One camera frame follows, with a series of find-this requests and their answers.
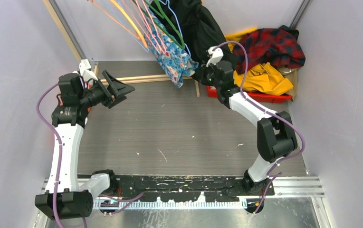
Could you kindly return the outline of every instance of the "red tray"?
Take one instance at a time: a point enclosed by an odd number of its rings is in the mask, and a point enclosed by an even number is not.
[[[210,86],[207,86],[207,92],[209,97],[218,97],[217,90],[211,89]],[[287,100],[292,98],[291,95],[282,94],[280,96],[277,95],[270,95],[270,94],[263,94],[263,93],[248,93],[248,95],[256,101],[259,102],[269,102],[269,103],[284,103]]]

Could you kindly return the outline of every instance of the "gray wall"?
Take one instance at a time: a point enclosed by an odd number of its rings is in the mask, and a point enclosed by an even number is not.
[[[53,135],[35,106],[77,61],[42,1],[0,3],[0,228],[31,227],[34,196],[48,176]],[[50,117],[53,96],[42,103]]]
[[[151,53],[143,50],[130,34],[89,1],[56,1],[89,59],[154,60]],[[204,6],[211,11],[227,35],[254,26],[274,28],[289,25],[301,1],[205,0]],[[96,3],[108,13],[111,10],[117,12],[124,25],[129,26],[109,0],[96,0]]]
[[[291,109],[337,227],[363,227],[363,1],[313,1],[300,22],[306,64]]]

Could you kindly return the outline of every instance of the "yellow cloth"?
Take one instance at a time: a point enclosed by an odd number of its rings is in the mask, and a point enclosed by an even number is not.
[[[240,86],[244,75],[238,75],[235,71],[233,78],[235,84]],[[247,72],[243,89],[248,92],[260,91],[265,94],[281,95],[291,90],[294,86],[273,68],[270,63],[257,64]]]
[[[227,41],[231,41],[231,40],[233,40],[233,41],[237,41],[237,42],[239,42],[239,41],[242,39],[242,37],[243,37],[244,35],[246,35],[246,34],[248,34],[248,33],[251,33],[251,32],[254,32],[254,31],[256,31],[256,30],[257,30],[257,27],[249,28],[249,29],[247,29],[247,30],[244,30],[244,31],[241,31],[241,32],[238,32],[238,33],[234,33],[234,34],[226,35],[226,36],[225,36],[225,39],[226,39]],[[230,51],[233,51],[233,47],[234,47],[234,46],[235,46],[235,44],[228,44],[228,47],[229,47]]]

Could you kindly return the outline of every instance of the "plaid fabric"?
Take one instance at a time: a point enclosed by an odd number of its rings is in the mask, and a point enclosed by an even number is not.
[[[247,34],[240,40],[248,57],[248,70],[260,63],[269,62],[272,66],[299,68],[305,64],[305,55],[297,43],[297,30],[287,26],[280,28],[262,28]],[[240,46],[233,47],[238,57],[237,73],[244,74],[245,57]]]

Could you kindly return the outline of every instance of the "garment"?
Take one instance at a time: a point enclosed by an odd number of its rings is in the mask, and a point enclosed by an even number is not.
[[[191,58],[200,64],[208,61],[207,50],[212,46],[217,46],[226,41],[222,30],[211,15],[210,11],[202,6],[201,0],[169,0],[170,7],[177,15],[180,27],[183,33],[184,43],[187,44],[191,51]],[[176,19],[172,12],[164,5],[162,9],[169,17],[173,24],[176,24]],[[158,20],[165,25],[167,31],[174,37],[176,33],[167,23],[165,19],[156,15]],[[228,47],[222,46],[222,60],[232,63],[232,68],[236,69],[237,58],[233,55]]]
[[[297,96],[297,69],[290,69],[286,68],[285,66],[280,66],[278,67],[278,71],[294,86],[293,89],[286,92],[286,94],[292,96],[291,101],[294,101],[295,97]]]
[[[240,86],[244,74],[233,73],[235,84]],[[270,63],[257,64],[247,72],[243,89],[248,92],[260,91],[265,94],[281,95],[293,88],[292,83],[273,68]]]
[[[257,27],[253,27],[253,28],[249,28],[247,30],[244,30],[244,31],[241,31],[241,32],[238,32],[238,33],[233,33],[233,34],[229,34],[229,35],[226,35],[225,36],[225,39],[227,41],[237,41],[239,42],[245,35],[251,33],[251,32],[254,32],[257,30]],[[230,51],[233,51],[233,47],[235,46],[236,44],[228,44],[228,47],[230,49]]]
[[[157,21],[160,26],[164,27],[155,16],[153,16],[153,20]],[[176,87],[180,88],[183,85],[183,76],[192,76],[194,74],[194,70],[198,67],[198,63],[194,62],[187,52],[177,46],[162,30],[157,29],[158,34],[154,29],[154,25],[151,20],[147,21],[150,23],[155,39],[157,41],[159,41],[159,39],[164,41],[166,52],[164,54],[158,53],[151,42],[148,42],[148,48],[155,56],[159,65],[169,76],[170,80]],[[154,37],[145,37],[145,39],[151,39],[155,44],[156,41]]]
[[[299,68],[305,64],[305,55],[297,43],[297,30],[291,30],[287,26],[280,28],[262,28],[242,38],[240,43],[245,47],[248,56],[248,69],[259,63],[271,63],[272,66],[286,66]],[[239,74],[245,70],[244,52],[235,46],[233,53],[238,56]]]

